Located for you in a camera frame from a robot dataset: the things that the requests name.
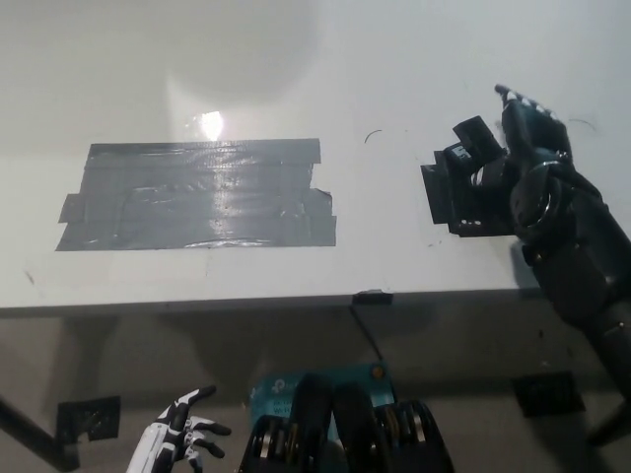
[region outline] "white tabletop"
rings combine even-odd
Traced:
[[[497,130],[497,82],[569,120],[579,170],[631,232],[625,0],[0,8],[1,308],[533,286],[514,275],[514,238],[433,225],[419,168],[460,121]],[[313,187],[333,196],[335,247],[54,251],[92,143],[199,140],[215,111],[221,140],[320,139]]]

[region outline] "floor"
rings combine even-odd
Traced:
[[[456,471],[626,471],[631,438],[599,450],[585,444],[588,426],[619,395],[580,335],[544,302],[446,300],[360,314],[400,397],[431,407]],[[218,442],[226,458],[205,464],[235,471],[249,436],[247,394],[258,379],[374,359],[345,308],[0,321],[0,393],[49,432],[59,402],[121,396],[118,438],[82,439],[82,472],[125,471],[146,425],[173,398],[209,382],[219,391],[195,414],[234,432]],[[576,375],[586,412],[525,419],[510,379],[565,370]],[[53,470],[0,433],[0,471]]]

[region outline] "white and black robotic hand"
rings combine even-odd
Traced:
[[[217,457],[225,453],[204,435],[210,432],[228,436],[231,430],[214,421],[190,416],[192,405],[215,393],[215,386],[195,389],[174,401],[142,435],[131,458],[127,473],[169,473],[174,464],[186,459],[194,473],[202,472],[201,455],[195,447],[202,447]]]

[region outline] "robotic hand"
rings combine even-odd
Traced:
[[[591,442],[601,444],[631,421],[631,241],[600,192],[577,172],[567,129],[555,113],[507,87],[495,90],[509,148],[502,159],[510,171],[501,176],[526,263],[556,312],[584,333],[625,399],[593,432]],[[474,187],[485,185],[489,179],[482,175],[491,166],[473,175]]]
[[[208,441],[204,432],[228,436],[231,430],[208,419],[188,417],[195,402],[211,396],[215,391],[215,386],[195,389],[174,401],[145,429],[127,473],[169,473],[174,464],[183,458],[195,473],[201,473],[201,456],[194,449],[195,446],[205,448],[217,458],[223,458],[224,451]]]

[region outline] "black cable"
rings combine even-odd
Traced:
[[[380,350],[379,345],[377,344],[377,340],[375,340],[375,337],[373,336],[371,331],[368,329],[366,324],[363,322],[363,320],[359,316],[359,313],[357,312],[357,309],[355,308],[355,306],[349,305],[348,311],[351,312],[351,316],[353,317],[353,320],[355,320],[357,327],[360,329],[360,331],[364,335],[364,338],[373,349],[373,352],[375,352],[377,359],[380,362],[384,362],[385,361],[384,355],[382,354],[382,351]],[[396,404],[398,403],[398,397],[396,396],[396,391],[394,390],[392,379],[390,379],[390,389],[392,390],[392,399],[394,400],[394,403]]]

